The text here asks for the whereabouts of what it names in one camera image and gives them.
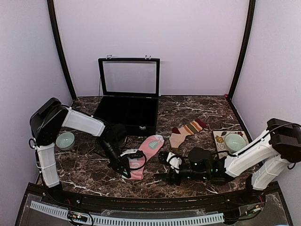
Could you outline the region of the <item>pink patterned sock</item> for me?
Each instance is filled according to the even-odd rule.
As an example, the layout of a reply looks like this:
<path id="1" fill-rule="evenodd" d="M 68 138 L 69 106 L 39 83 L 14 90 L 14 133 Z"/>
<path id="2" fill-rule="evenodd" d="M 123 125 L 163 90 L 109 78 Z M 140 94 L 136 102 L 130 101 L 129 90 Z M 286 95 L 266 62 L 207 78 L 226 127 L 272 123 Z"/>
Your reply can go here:
<path id="1" fill-rule="evenodd" d="M 140 145 L 138 150 L 143 151 L 144 156 L 139 159 L 130 159 L 129 165 L 131 170 L 131 178 L 129 180 L 142 180 L 143 170 L 146 163 L 160 150 L 164 144 L 164 139 L 161 135 L 152 135 Z"/>

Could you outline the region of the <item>striped beige sock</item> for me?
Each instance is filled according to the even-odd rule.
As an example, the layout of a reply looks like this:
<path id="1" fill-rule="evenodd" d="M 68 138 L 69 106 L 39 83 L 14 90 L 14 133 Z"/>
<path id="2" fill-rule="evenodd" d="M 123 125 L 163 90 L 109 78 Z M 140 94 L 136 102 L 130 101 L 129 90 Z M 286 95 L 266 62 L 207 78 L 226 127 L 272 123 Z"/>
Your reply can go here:
<path id="1" fill-rule="evenodd" d="M 189 124 L 180 128 L 173 127 L 171 136 L 169 138 L 171 148 L 178 149 L 179 146 L 185 141 L 187 136 L 192 136 L 196 133 L 199 133 L 205 128 L 206 125 L 200 119 L 195 119 Z"/>

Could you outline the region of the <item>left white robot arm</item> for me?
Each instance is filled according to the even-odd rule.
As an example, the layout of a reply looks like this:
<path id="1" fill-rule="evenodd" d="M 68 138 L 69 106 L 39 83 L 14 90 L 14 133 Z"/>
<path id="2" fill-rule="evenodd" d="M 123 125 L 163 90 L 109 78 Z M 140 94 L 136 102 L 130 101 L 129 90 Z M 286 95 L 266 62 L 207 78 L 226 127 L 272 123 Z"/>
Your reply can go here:
<path id="1" fill-rule="evenodd" d="M 112 125 L 62 104 L 57 98 L 49 99 L 30 118 L 32 138 L 29 144 L 36 151 L 37 166 L 48 188 L 48 198 L 56 205 L 66 202 L 66 194 L 55 187 L 60 184 L 56 169 L 55 147 L 70 150 L 75 144 L 71 132 L 60 133 L 62 127 L 88 133 L 98 141 L 110 160 L 109 167 L 126 178 L 131 177 L 128 157 L 122 153 L 119 142 L 126 136 L 125 127 Z"/>

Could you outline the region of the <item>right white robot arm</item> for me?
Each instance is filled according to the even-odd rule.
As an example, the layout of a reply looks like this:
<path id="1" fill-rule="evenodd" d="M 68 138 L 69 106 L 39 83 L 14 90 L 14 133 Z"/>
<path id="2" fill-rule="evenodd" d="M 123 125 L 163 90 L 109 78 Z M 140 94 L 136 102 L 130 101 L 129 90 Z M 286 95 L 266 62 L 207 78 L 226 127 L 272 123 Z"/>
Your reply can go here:
<path id="1" fill-rule="evenodd" d="M 160 152 L 160 163 L 169 167 L 167 173 L 155 174 L 171 185 L 179 185 L 184 178 L 209 181 L 223 186 L 250 167 L 264 164 L 247 180 L 248 188 L 240 193 L 240 200 L 250 204 L 285 168 L 301 161 L 301 126 L 272 118 L 254 141 L 234 154 L 214 160 L 209 150 L 195 147 L 187 157 L 173 152 Z"/>

